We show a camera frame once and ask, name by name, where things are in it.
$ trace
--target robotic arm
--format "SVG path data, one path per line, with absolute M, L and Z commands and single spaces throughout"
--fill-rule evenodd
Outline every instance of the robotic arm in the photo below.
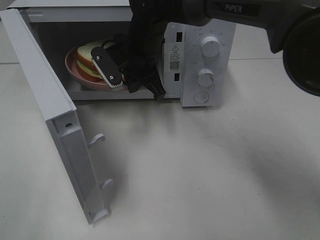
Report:
M 204 26 L 215 18 L 266 29 L 271 51 L 283 50 L 283 63 L 292 81 L 302 90 L 320 96 L 319 0 L 129 2 L 133 12 L 129 35 L 118 41 L 126 64 L 116 65 L 122 65 L 130 92 L 145 86 L 156 99 L 165 95 L 156 59 L 169 22 Z M 117 58 L 114 49 L 109 49 L 108 53 L 113 59 Z

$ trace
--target open microwave door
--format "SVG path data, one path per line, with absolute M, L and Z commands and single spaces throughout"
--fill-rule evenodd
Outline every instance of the open microwave door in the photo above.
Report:
M 108 191 L 113 181 L 97 181 L 89 153 L 89 148 L 99 140 L 104 141 L 105 136 L 98 134 L 91 141 L 86 141 L 77 108 L 31 33 L 28 14 L 13 8 L 2 11 L 0 16 L 87 221 L 91 224 L 110 213 L 109 202 L 103 198 L 106 195 L 103 192 Z

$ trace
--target qr code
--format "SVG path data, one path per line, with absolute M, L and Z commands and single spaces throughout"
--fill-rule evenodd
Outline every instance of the qr code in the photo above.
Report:
M 180 62 L 179 61 L 171 61 L 170 62 L 170 70 L 179 70 Z

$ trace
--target power knob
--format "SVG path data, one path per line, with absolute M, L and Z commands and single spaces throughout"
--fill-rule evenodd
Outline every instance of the power knob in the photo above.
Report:
M 208 68 L 201 69 L 197 74 L 197 82 L 201 87 L 209 87 L 214 83 L 214 81 L 215 75 Z
M 220 52 L 220 40 L 216 36 L 206 36 L 201 41 L 202 54 L 207 58 L 213 58 Z

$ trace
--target microwave control panel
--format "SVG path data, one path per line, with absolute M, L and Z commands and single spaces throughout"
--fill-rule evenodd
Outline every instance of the microwave control panel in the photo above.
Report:
M 236 24 L 212 20 L 203 27 L 170 23 L 165 34 L 163 79 L 183 107 L 216 106 L 229 63 Z

